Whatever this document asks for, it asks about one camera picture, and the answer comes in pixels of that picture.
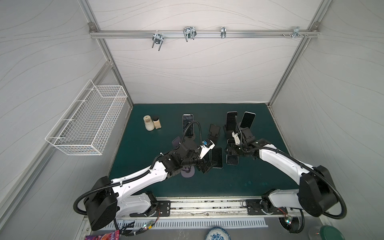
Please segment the phone with light green frame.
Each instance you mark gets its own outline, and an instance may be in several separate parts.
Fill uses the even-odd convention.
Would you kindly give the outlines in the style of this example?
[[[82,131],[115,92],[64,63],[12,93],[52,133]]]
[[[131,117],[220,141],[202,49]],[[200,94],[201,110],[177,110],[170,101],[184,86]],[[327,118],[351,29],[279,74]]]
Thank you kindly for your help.
[[[211,157],[210,157],[210,152],[207,152],[205,156],[203,157],[203,161],[206,165],[211,164]]]

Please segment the phone with dark frame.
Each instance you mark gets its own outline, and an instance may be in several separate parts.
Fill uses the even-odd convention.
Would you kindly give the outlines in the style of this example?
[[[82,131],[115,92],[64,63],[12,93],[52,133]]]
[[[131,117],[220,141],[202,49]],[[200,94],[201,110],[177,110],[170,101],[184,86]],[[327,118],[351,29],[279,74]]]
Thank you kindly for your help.
[[[221,169],[223,167],[222,147],[214,147],[211,152],[211,161],[213,168]]]

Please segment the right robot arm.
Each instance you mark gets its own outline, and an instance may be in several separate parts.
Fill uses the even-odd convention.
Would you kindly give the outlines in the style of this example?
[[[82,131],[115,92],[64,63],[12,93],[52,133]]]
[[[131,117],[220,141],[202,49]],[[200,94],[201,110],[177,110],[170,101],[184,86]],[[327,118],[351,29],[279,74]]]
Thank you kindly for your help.
[[[313,217],[345,217],[346,204],[327,168],[305,164],[264,139],[255,140],[248,128],[233,131],[232,137],[235,144],[228,148],[230,153],[244,157],[252,156],[267,162],[298,185],[297,189],[270,190],[262,195],[260,204],[265,214],[270,215],[278,208],[291,208],[304,210]]]

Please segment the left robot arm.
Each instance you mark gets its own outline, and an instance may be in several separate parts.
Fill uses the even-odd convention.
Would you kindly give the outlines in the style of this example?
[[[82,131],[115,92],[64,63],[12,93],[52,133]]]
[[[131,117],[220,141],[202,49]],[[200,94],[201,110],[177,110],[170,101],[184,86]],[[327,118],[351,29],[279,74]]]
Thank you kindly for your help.
[[[92,231],[106,227],[116,217],[130,214],[149,216],[158,202],[152,193],[141,194],[140,191],[180,174],[187,167],[196,167],[202,173],[208,172],[212,163],[205,156],[214,147],[215,143],[209,139],[200,145],[185,140],[174,150],[156,156],[145,169],[113,180],[102,177],[90,191],[79,197],[84,202],[85,211],[79,209],[78,202],[74,203],[74,210],[88,217]]]

